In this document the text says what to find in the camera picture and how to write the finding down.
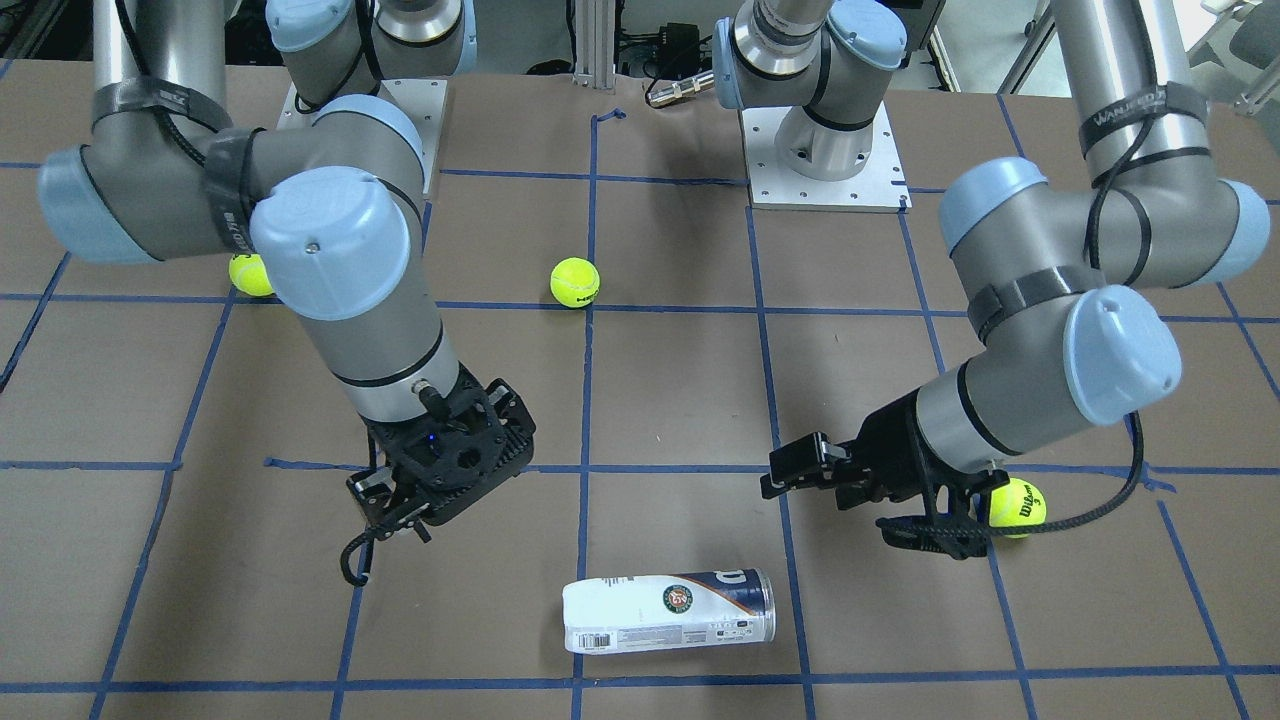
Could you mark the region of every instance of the floor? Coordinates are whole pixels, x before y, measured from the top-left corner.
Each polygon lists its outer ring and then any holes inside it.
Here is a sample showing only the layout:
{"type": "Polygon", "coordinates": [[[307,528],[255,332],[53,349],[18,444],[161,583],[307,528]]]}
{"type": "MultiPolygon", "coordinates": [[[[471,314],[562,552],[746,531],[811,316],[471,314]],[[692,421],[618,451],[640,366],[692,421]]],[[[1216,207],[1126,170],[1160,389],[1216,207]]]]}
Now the floor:
{"type": "MultiPolygon", "coordinates": [[[[223,258],[93,268],[45,228],[36,170],[90,140],[91,78],[0,67],[0,717],[1280,716],[1280,243],[1149,295],[1184,380],[1112,516],[955,562],[879,541],[914,507],[758,496],[772,447],[847,438],[980,347],[941,190],[1014,154],[1085,187],[1070,101],[893,91],[914,208],[842,215],[749,208],[710,97],[452,81],[425,272],[460,357],[526,397],[535,465],[430,544],[385,543],[353,592],[364,433],[291,314],[223,258]],[[585,311],[547,290],[568,255],[604,278],[585,311]],[[566,583],[723,568],[772,578],[774,642],[563,650],[566,583]]],[[[229,110],[271,126],[287,87],[232,68],[229,110]]],[[[1220,108],[1211,135],[1280,220],[1258,128],[1220,108]]],[[[1103,428],[1014,469],[1065,516],[1126,455],[1103,428]]]]}

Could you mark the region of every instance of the velcro strap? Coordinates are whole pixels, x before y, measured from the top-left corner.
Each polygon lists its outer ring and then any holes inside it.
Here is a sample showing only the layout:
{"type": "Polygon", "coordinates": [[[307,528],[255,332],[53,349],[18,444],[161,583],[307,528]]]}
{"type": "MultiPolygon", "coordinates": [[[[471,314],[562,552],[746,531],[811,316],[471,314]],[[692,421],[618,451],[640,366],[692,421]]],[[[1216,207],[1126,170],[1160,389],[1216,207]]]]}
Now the velcro strap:
{"type": "Polygon", "coordinates": [[[207,95],[157,77],[140,76],[99,88],[93,94],[93,124],[108,115],[163,108],[211,132],[232,127],[232,117],[207,95]]]}
{"type": "Polygon", "coordinates": [[[1023,310],[1106,284],[1101,270],[1060,265],[1023,275],[1001,287],[987,286],[969,301],[969,324],[984,345],[991,331],[1023,310]]]}
{"type": "Polygon", "coordinates": [[[262,128],[234,128],[218,133],[209,145],[201,179],[214,228],[227,250],[236,255],[253,252],[248,236],[248,217],[253,211],[250,155],[253,136],[260,132],[262,128]]]}
{"type": "Polygon", "coordinates": [[[1088,154],[1100,140],[1125,126],[1170,113],[1190,115],[1203,123],[1208,119],[1208,100],[1189,85],[1171,82],[1144,87],[1089,115],[1080,124],[1080,151],[1088,154]]]}

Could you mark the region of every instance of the blue grid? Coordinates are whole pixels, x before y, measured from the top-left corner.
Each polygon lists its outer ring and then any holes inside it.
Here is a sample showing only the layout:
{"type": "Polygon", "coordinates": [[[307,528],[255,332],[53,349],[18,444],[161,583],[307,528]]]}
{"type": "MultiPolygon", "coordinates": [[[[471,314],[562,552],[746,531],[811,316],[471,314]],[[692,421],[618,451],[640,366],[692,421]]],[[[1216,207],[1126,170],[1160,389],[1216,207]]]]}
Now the blue grid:
{"type": "MultiPolygon", "coordinates": [[[[0,67],[0,78],[4,77],[5,72],[12,65],[12,60],[0,67]]],[[[1015,147],[1019,154],[1023,154],[1023,147],[1020,138],[1018,137],[1016,128],[1014,127],[1012,118],[1005,106],[1004,99],[997,96],[997,102],[1000,104],[1001,113],[1007,123],[1010,136],[1014,141],[1015,147]]],[[[596,172],[598,160],[598,133],[596,127],[599,123],[608,120],[611,118],[623,118],[625,115],[621,110],[614,110],[603,117],[591,117],[591,167],[590,173],[577,174],[577,173],[524,173],[524,172],[495,172],[495,170],[461,170],[461,169],[444,169],[443,174],[458,174],[458,176],[485,176],[485,177],[511,177],[511,178],[556,178],[556,179],[582,179],[590,183],[590,199],[589,199],[589,229],[588,229],[588,259],[594,260],[595,254],[595,191],[599,182],[648,182],[648,183],[666,183],[666,184],[681,184],[681,186],[694,186],[694,184],[721,184],[721,186],[744,186],[745,181],[733,178],[648,178],[648,177],[632,177],[632,176],[602,176],[596,172]]],[[[35,169],[38,164],[35,163],[0,163],[0,169],[35,169]]],[[[927,188],[927,187],[911,187],[911,192],[918,193],[938,193],[942,188],[927,188]]],[[[1268,205],[1280,205],[1280,200],[1268,200],[1268,205]]],[[[909,263],[913,272],[913,279],[916,286],[920,310],[886,310],[886,309],[837,309],[837,307],[768,307],[764,304],[763,287],[760,279],[760,265],[759,256],[756,252],[755,243],[755,228],[751,209],[746,209],[748,214],[748,236],[751,251],[751,265],[753,265],[753,282],[755,290],[755,306],[719,306],[719,307],[701,307],[701,306],[662,306],[662,305],[595,305],[589,306],[585,315],[585,354],[584,354],[584,413],[582,413],[582,447],[581,447],[581,462],[579,465],[534,465],[530,469],[535,471],[544,473],[576,473],[580,477],[580,510],[579,510],[579,559],[577,559],[577,578],[584,578],[586,574],[586,529],[588,529],[588,493],[589,493],[589,477],[590,473],[762,473],[767,470],[765,466],[760,465],[593,465],[590,462],[590,397],[591,397],[591,341],[593,341],[593,325],[594,325],[594,313],[596,311],[618,311],[618,313],[712,313],[712,314],[755,314],[760,333],[760,350],[765,379],[765,395],[769,409],[769,421],[771,433],[774,446],[781,443],[780,429],[778,429],[778,416],[777,416],[777,404],[773,389],[773,374],[772,374],[772,360],[771,351],[768,346],[768,315],[893,315],[893,316],[919,316],[924,320],[925,328],[929,334],[931,347],[934,354],[934,361],[937,364],[938,372],[942,372],[943,363],[941,355],[941,347],[937,340],[937,333],[933,327],[934,318],[955,318],[964,316],[961,311],[946,311],[946,310],[932,310],[928,305],[928,300],[924,291],[924,284],[920,277],[919,266],[915,259],[915,251],[910,236],[910,229],[905,219],[905,209],[899,211],[900,227],[902,231],[902,240],[908,252],[909,263]]],[[[426,208],[425,220],[430,219],[430,205],[426,208]]],[[[426,222],[424,222],[422,231],[422,247],[426,245],[426,222]]],[[[164,479],[161,483],[160,497],[156,502],[155,515],[151,527],[147,533],[147,538],[143,543],[142,553],[137,565],[134,579],[129,591],[128,600],[125,602],[124,610],[122,612],[120,623],[116,630],[115,639],[111,646],[111,651],[104,666],[102,676],[99,682],[86,682],[86,683],[0,683],[0,694],[3,693],[92,693],[95,696],[95,702],[90,714],[91,719],[96,719],[101,714],[102,703],[109,693],[169,693],[169,692],[332,692],[333,703],[330,717],[338,719],[342,715],[343,694],[352,691],[412,691],[412,689],[434,689],[434,691],[449,691],[449,689],[567,689],[572,692],[572,717],[579,720],[581,717],[581,691],[586,682],[582,674],[582,657],[575,656],[573,674],[571,678],[502,678],[502,679],[477,679],[477,678],[452,678],[452,679],[394,679],[394,680],[349,680],[347,673],[349,669],[351,652],[355,644],[355,634],[358,624],[360,605],[362,591],[360,588],[352,592],[351,606],[348,611],[348,620],[346,625],[346,635],[343,641],[343,650],[339,662],[339,669],[334,680],[300,680],[300,682],[252,682],[252,680],[227,680],[227,682],[118,682],[114,680],[115,664],[119,660],[119,653],[123,647],[125,635],[128,633],[129,621],[132,619],[133,609],[137,602],[138,592],[143,582],[147,562],[150,559],[150,552],[154,547],[156,533],[159,530],[160,523],[164,518],[164,511],[166,507],[169,491],[172,488],[173,473],[182,465],[182,454],[186,447],[187,439],[191,433],[191,428],[200,406],[205,387],[209,380],[209,375],[212,368],[212,363],[216,357],[219,346],[221,343],[227,323],[230,318],[232,311],[237,305],[257,305],[274,302],[273,300],[257,300],[246,299],[237,295],[229,293],[225,297],[177,297],[177,296],[128,296],[128,295],[58,295],[56,286],[65,270],[68,258],[64,256],[59,263],[58,268],[41,295],[33,293],[0,293],[0,301],[36,301],[37,307],[33,311],[22,338],[15,346],[9,363],[5,366],[3,382],[8,382],[17,369],[23,350],[29,342],[32,334],[36,332],[38,322],[50,302],[177,302],[177,304],[221,304],[223,313],[218,327],[214,331],[212,340],[210,342],[210,348],[206,355],[205,365],[201,370],[200,378],[196,383],[191,404],[188,406],[188,413],[183,424],[182,434],[179,437],[178,445],[174,450],[173,457],[168,462],[100,462],[92,460],[84,461],[41,461],[41,460],[0,460],[0,469],[32,469],[32,470],[65,470],[65,469],[81,469],[90,471],[122,471],[122,470],[145,470],[145,471],[163,471],[164,479]]],[[[1280,389],[1276,387],[1275,377],[1271,374],[1266,361],[1263,360],[1261,352],[1254,343],[1248,327],[1252,324],[1276,324],[1280,323],[1277,318],[1265,318],[1265,316],[1242,316],[1235,304],[1231,301],[1230,295],[1226,288],[1219,283],[1219,291],[1222,295],[1224,301],[1230,311],[1230,316],[1188,316],[1188,315],[1172,315],[1165,316],[1166,322],[1172,323],[1233,323],[1235,324],[1242,334],[1244,336],[1251,351],[1253,352],[1254,360],[1257,361],[1261,372],[1266,377],[1268,384],[1276,397],[1280,398],[1280,389]]],[[[442,307],[467,307],[467,309],[494,309],[494,310],[561,310],[559,306],[552,304],[541,302],[440,302],[442,307]]],[[[268,459],[268,465],[288,468],[288,469],[317,469],[317,470],[332,470],[332,469],[356,469],[356,465],[329,465],[319,462],[307,461],[288,461],[279,459],[268,459]]],[[[1128,468],[1123,466],[1108,466],[1108,465],[1047,465],[1047,464],[1019,464],[1011,465],[1014,470],[1021,471],[1057,471],[1057,473],[1103,473],[1108,475],[1123,477],[1128,468]]],[[[1280,468],[1213,468],[1213,466],[1149,466],[1153,473],[1165,475],[1181,475],[1181,474],[1207,474],[1207,475],[1267,475],[1275,477],[1280,475],[1280,468]]],[[[1174,489],[1169,483],[1161,483],[1147,478],[1148,489],[1174,489]]],[[[1007,597],[1004,591],[1004,582],[1000,574],[1000,565],[996,553],[992,552],[989,556],[989,566],[992,573],[992,580],[996,587],[996,593],[1001,603],[1001,610],[1009,633],[1010,650],[1014,659],[1015,667],[1011,670],[975,670],[975,671],[928,671],[928,673],[813,673],[809,667],[808,659],[808,643],[804,632],[804,611],[799,591],[799,582],[796,574],[795,552],[791,538],[791,524],[790,524],[790,511],[786,503],[786,497],[781,498],[780,514],[783,525],[783,542],[786,550],[787,571],[788,580],[791,585],[792,609],[795,614],[795,625],[797,633],[797,650],[800,655],[800,667],[799,674],[772,674],[772,675],[704,675],[704,676],[689,676],[689,678],[671,678],[671,676],[628,676],[628,678],[605,678],[605,679],[593,679],[590,680],[591,688],[622,688],[622,687],[700,687],[700,685],[799,685],[804,691],[805,698],[805,715],[809,719],[817,716],[813,701],[813,687],[814,685],[828,685],[828,684],[879,684],[879,683],[955,683],[955,682],[1010,682],[1016,680],[1021,689],[1023,697],[1027,706],[1027,715],[1030,719],[1037,717],[1034,698],[1030,692],[1030,680],[1050,680],[1050,679],[1083,679],[1083,678],[1153,678],[1153,676],[1221,676],[1226,680],[1231,697],[1235,701],[1236,708],[1242,719],[1249,717],[1248,710],[1244,705],[1243,697],[1240,696],[1235,678],[1238,676],[1252,676],[1252,675],[1277,675],[1280,674],[1280,665],[1233,665],[1221,644],[1221,641],[1213,628],[1212,619],[1210,618],[1208,607],[1204,603],[1203,596],[1199,591],[1199,585],[1192,573],[1190,565],[1187,560],[1185,552],[1183,551],[1181,541],[1178,536],[1176,528],[1174,525],[1172,518],[1169,514],[1167,506],[1164,500],[1157,501],[1165,528],[1167,530],[1170,542],[1175,550],[1179,559],[1183,574],[1188,583],[1188,591],[1196,600],[1197,609],[1199,610],[1201,618],[1204,623],[1206,633],[1211,641],[1215,655],[1217,657],[1217,665],[1167,665],[1167,666],[1130,666],[1130,667],[1068,667],[1068,669],[1036,669],[1027,667],[1021,659],[1021,651],[1018,643],[1016,628],[1014,626],[1014,619],[1011,610],[1009,607],[1007,597]]]]}

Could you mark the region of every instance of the round logo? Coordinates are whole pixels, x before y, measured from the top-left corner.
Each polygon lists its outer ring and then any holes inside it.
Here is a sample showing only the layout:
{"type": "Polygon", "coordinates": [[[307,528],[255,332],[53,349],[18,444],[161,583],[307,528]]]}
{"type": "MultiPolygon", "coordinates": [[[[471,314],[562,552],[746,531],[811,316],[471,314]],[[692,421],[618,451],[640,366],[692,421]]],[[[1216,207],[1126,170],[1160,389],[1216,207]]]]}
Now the round logo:
{"type": "Polygon", "coordinates": [[[675,614],[687,612],[694,606],[694,593],[685,585],[671,585],[662,591],[662,603],[675,614]]]}

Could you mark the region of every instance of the light blue joint cap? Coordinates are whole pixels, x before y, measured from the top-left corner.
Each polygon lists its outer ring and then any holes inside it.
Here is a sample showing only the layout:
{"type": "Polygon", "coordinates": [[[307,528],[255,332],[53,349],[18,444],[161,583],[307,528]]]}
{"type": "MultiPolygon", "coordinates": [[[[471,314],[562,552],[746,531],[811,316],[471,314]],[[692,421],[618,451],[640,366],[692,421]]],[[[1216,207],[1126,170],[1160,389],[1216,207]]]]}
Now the light blue joint cap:
{"type": "Polygon", "coordinates": [[[320,111],[316,113],[316,119],[311,120],[311,124],[316,124],[320,122],[320,118],[333,113],[356,113],[357,115],[372,118],[396,131],[413,149],[413,152],[417,155],[417,164],[422,167],[422,178],[426,179],[429,170],[426,160],[422,158],[422,136],[413,127],[413,120],[408,119],[404,110],[397,108],[394,102],[372,95],[343,95],[320,108],[320,111]]]}
{"type": "Polygon", "coordinates": [[[453,68],[453,74],[470,73],[476,67],[476,54],[479,40],[476,35],[476,8],[472,0],[462,0],[462,56],[458,58],[458,67],[453,68]]]}
{"type": "Polygon", "coordinates": [[[36,184],[45,222],[72,255],[100,265],[159,261],[133,242],[102,202],[84,169],[79,147],[50,155],[40,168],[36,184]]]}
{"type": "Polygon", "coordinates": [[[906,55],[906,27],[876,0],[836,0],[827,13],[831,33],[850,53],[882,70],[896,70],[906,55]]]}
{"type": "Polygon", "coordinates": [[[1271,237],[1271,213],[1267,211],[1267,201],[1243,182],[1229,179],[1222,182],[1235,191],[1240,206],[1235,234],[1231,236],[1231,242],[1217,263],[1190,284],[1215,283],[1248,270],[1258,258],[1262,258],[1262,251],[1267,249],[1267,238],[1271,237]]]}
{"type": "Polygon", "coordinates": [[[266,27],[280,53],[300,53],[320,42],[342,24],[353,0],[270,0],[266,27]]]}
{"type": "Polygon", "coordinates": [[[712,41],[716,99],[726,110],[741,110],[742,91],[737,87],[737,56],[731,42],[733,42],[733,18],[716,20],[716,38],[712,41]]]}
{"type": "Polygon", "coordinates": [[[1033,184],[1048,182],[1036,163],[1024,158],[997,158],[956,178],[942,195],[938,220],[947,255],[969,234],[974,225],[1000,208],[1006,200],[1033,184]]]}
{"type": "Polygon", "coordinates": [[[408,268],[411,243],[390,192],[358,168],[325,167],[271,188],[250,222],[275,295],[312,320],[374,309],[408,268]]]}
{"type": "Polygon", "coordinates": [[[1071,400],[1094,425],[1164,400],[1183,378],[1169,325],[1135,290],[1111,284],[1076,300],[1062,336],[1071,400]]]}

